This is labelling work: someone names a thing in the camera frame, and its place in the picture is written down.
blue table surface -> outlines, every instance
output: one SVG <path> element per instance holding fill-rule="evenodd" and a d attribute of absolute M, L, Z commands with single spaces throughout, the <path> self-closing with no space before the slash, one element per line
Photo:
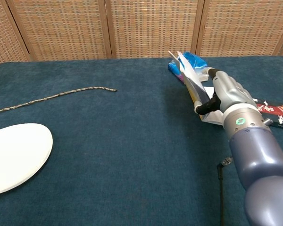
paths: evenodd
<path fill-rule="evenodd" d="M 253 97 L 283 101 L 283 57 L 208 57 Z M 231 155 L 222 127 L 203 123 L 170 58 L 0 64 L 0 129 L 40 123 L 52 132 L 46 164 L 0 194 L 4 225 L 219 224 L 216 165 Z M 271 128 L 283 149 L 283 129 Z M 245 191 L 224 169 L 225 225 L 246 226 Z"/>

blue carpet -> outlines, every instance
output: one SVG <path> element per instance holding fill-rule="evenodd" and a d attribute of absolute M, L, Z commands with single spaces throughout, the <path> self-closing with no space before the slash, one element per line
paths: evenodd
<path fill-rule="evenodd" d="M 205 58 L 253 97 L 283 101 L 283 57 Z M 106 86 L 0 113 L 0 129 L 40 123 L 53 135 L 42 169 L 0 194 L 0 226 L 215 226 L 216 165 L 230 156 L 222 127 L 202 123 L 169 58 L 0 65 L 0 109 Z M 283 129 L 272 128 L 283 148 Z M 247 226 L 244 189 L 224 168 L 225 222 Z"/>

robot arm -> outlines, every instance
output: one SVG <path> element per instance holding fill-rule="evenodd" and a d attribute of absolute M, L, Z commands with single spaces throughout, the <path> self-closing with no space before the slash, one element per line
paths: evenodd
<path fill-rule="evenodd" d="M 227 73 L 208 68 L 215 92 L 195 107 L 204 115 L 223 112 L 233 161 L 246 190 L 244 208 L 252 226 L 283 226 L 283 151 L 251 95 Z"/>

twisted rope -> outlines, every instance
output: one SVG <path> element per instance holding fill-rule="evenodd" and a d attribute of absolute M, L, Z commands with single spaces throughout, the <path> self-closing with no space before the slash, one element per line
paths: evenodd
<path fill-rule="evenodd" d="M 60 96 L 64 96 L 64 95 L 67 95 L 67 94 L 81 92 L 81 91 L 85 91 L 85 90 L 89 90 L 89 89 L 103 89 L 103 90 L 110 91 L 110 92 L 116 92 L 117 91 L 117 89 L 110 89 L 110 88 L 101 87 L 101 86 L 86 87 L 86 88 L 67 91 L 67 92 L 64 92 L 64 93 L 59 93 L 59 94 L 56 94 L 56 95 L 53 95 L 53 96 L 50 96 L 50 97 L 45 97 L 45 98 L 42 98 L 42 99 L 32 100 L 32 101 L 29 101 L 29 102 L 26 102 L 26 103 L 20 104 L 20 105 L 16 105 L 16 106 L 12 106 L 12 107 L 6 107 L 6 108 L 3 108 L 3 109 L 0 109 L 0 112 L 9 111 L 9 110 L 16 109 L 16 108 L 19 108 L 19 107 L 32 105 L 36 102 L 41 102 L 41 101 L 49 100 L 49 99 L 52 99 L 52 98 L 55 98 L 55 97 L 60 97 Z"/>

white plate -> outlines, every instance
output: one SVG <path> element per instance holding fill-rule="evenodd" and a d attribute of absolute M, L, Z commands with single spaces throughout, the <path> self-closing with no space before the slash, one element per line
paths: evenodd
<path fill-rule="evenodd" d="M 0 193 L 32 177 L 52 149 L 49 129 L 35 123 L 0 129 Z"/>

